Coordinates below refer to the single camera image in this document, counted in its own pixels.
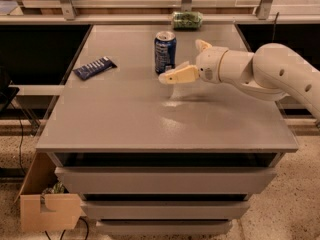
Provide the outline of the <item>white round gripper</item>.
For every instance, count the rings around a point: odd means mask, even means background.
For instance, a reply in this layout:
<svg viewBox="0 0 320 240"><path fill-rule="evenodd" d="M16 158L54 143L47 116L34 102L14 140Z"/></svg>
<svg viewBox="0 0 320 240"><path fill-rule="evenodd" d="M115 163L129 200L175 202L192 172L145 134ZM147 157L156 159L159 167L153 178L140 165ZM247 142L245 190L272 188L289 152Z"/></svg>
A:
<svg viewBox="0 0 320 240"><path fill-rule="evenodd" d="M196 57L196 66L188 61L178 65L175 69L161 73L158 80L162 84L174 85L191 83L199 76L203 81L218 84L220 83L219 68L223 56L228 51L227 47L213 46L201 39L195 40L196 49L199 55Z"/></svg>

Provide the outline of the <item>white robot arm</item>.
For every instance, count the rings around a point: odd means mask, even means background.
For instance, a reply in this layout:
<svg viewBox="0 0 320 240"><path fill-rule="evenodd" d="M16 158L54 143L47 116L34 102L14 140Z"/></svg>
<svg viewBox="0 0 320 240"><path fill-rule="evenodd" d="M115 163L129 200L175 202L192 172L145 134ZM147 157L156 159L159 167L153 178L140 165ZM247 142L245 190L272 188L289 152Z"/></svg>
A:
<svg viewBox="0 0 320 240"><path fill-rule="evenodd" d="M236 51L195 41L196 63L187 62L159 75L163 84L182 84L201 79L231 84L241 92L267 101L289 95L320 120L320 71L292 49L268 43L255 52Z"/></svg>

